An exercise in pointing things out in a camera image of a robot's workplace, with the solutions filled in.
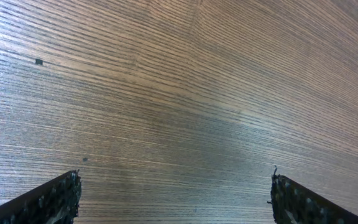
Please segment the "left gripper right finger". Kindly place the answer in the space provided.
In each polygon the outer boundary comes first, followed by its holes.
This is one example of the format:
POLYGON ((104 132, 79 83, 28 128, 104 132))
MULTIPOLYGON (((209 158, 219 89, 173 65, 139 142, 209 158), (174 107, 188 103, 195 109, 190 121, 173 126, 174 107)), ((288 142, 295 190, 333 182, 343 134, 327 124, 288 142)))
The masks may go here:
POLYGON ((272 174, 270 191, 276 224, 358 224, 358 216, 290 178, 272 174))

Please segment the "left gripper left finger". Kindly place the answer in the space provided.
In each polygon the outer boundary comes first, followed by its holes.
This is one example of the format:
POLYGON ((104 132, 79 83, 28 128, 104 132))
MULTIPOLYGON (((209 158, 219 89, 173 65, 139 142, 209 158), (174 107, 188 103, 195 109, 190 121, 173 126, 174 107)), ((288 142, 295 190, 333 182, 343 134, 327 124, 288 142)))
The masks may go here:
POLYGON ((80 198, 81 177, 71 170, 0 205, 0 224, 71 224, 80 198))

